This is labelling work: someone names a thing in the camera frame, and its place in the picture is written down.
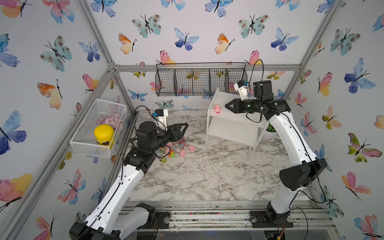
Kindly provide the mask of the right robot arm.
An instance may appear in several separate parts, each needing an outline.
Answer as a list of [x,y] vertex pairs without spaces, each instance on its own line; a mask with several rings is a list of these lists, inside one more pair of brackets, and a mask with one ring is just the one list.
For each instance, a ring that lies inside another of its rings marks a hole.
[[266,212],[256,217],[260,223],[277,227],[288,220],[298,193],[318,178],[327,162],[318,158],[304,140],[286,100],[275,99],[271,81],[254,82],[253,88],[255,98],[249,99],[245,83],[237,82],[234,89],[241,97],[225,107],[234,114],[259,113],[272,125],[286,148],[292,166],[280,171],[281,186],[276,196],[268,203]]

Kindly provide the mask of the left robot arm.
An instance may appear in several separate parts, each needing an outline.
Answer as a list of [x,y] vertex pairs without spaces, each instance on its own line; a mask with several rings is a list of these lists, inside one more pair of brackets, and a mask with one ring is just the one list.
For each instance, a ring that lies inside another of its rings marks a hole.
[[169,143],[180,141],[189,125],[173,124],[166,130],[154,122],[139,125],[133,144],[125,156],[120,173],[95,210],[82,223],[75,222],[69,235],[72,240],[123,240],[141,227],[158,228],[156,209],[145,203],[136,205],[133,211],[118,220],[123,206],[136,185],[157,159],[157,151]]

